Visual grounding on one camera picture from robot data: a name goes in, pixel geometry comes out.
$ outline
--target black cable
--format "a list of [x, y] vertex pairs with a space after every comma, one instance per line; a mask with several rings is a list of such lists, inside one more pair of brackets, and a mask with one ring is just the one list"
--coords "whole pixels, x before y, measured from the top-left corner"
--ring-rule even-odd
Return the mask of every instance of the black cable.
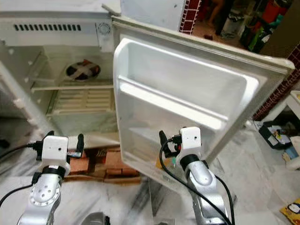
[[0, 200], [0, 207], [3, 204], [3, 202], [5, 201], [5, 199], [7, 199], [7, 197], [9, 197], [12, 193], [14, 193], [16, 191], [19, 191], [19, 190], [22, 190], [22, 189], [25, 189], [25, 188], [32, 187], [32, 186], [33, 186], [33, 184], [30, 184], [30, 185], [27, 185], [27, 186], [24, 186], [24, 187], [19, 187], [19, 188], [15, 189], [15, 190], [12, 190], [12, 191], [8, 192], [3, 198], [1, 198], [1, 200]]
[[205, 200], [209, 205], [211, 205], [225, 220], [225, 222], [228, 225], [232, 225], [232, 223], [230, 222], [230, 220], [227, 218], [227, 216], [217, 207], [215, 206], [210, 200], [208, 200], [204, 195], [202, 195], [200, 192], [198, 192], [194, 187], [188, 185], [187, 183], [185, 183], [182, 179], [180, 179], [179, 177], [177, 177], [176, 175], [174, 175], [173, 173], [171, 173], [171, 171], [169, 171], [167, 169], [167, 167], [165, 166], [164, 162], [163, 162], [163, 149], [165, 148], [165, 145], [168, 144], [168, 142], [171, 142], [172, 140], [169, 139], [167, 142], [165, 142], [159, 151], [159, 161], [160, 164], [162, 166], [162, 168], [164, 169], [164, 171], [169, 174], [171, 177], [173, 177], [175, 180], [177, 180], [179, 183], [181, 183], [182, 185], [184, 185], [185, 187], [187, 187], [189, 190], [191, 190], [192, 192], [194, 192], [196, 195], [200, 196], [203, 200]]
[[231, 198], [231, 194], [230, 194], [230, 191], [227, 187], [227, 185], [225, 184], [224, 181], [222, 181], [221, 178], [219, 178], [217, 175], [215, 175], [216, 178], [223, 184], [226, 192], [227, 192], [227, 195], [228, 195], [228, 198], [229, 198], [229, 205], [230, 205], [230, 215], [231, 215], [231, 223], [232, 225], [235, 225], [235, 219], [234, 219], [234, 210], [233, 210], [233, 199]]
[[21, 146], [18, 146], [18, 147], [15, 147], [7, 152], [5, 152], [3, 155], [0, 155], [0, 159], [4, 158], [5, 156], [9, 155], [10, 153], [14, 152], [14, 151], [17, 151], [19, 149], [24, 149], [24, 148], [31, 148], [32, 147], [32, 144], [29, 143], [29, 144], [24, 144], [24, 145], [21, 145]]

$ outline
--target person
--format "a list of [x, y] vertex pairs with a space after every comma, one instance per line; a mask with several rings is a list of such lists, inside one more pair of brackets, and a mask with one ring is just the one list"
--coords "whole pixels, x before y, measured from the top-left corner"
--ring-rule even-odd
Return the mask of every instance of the person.
[[224, 5], [224, 1], [225, 0], [212, 0], [212, 2], [214, 4], [216, 4], [216, 6], [214, 7], [214, 9], [212, 10], [212, 13], [210, 15], [210, 18], [207, 22], [207, 24], [210, 26], [210, 27], [213, 27], [214, 28], [214, 24], [213, 24], [213, 21], [216, 17], [216, 15], [221, 11], [223, 5]]

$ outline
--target refrigerator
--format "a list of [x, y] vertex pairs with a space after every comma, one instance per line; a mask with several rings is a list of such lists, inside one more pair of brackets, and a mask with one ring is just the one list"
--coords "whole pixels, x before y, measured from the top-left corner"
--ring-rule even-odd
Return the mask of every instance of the refrigerator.
[[[199, 127], [199, 157], [211, 163], [294, 70], [104, 9], [2, 7], [0, 39], [1, 80], [41, 136], [68, 136], [70, 149], [79, 133], [86, 148], [120, 143], [126, 164], [175, 191], [157, 167], [159, 131]], [[70, 79], [67, 68], [83, 60], [100, 66], [98, 77]]]

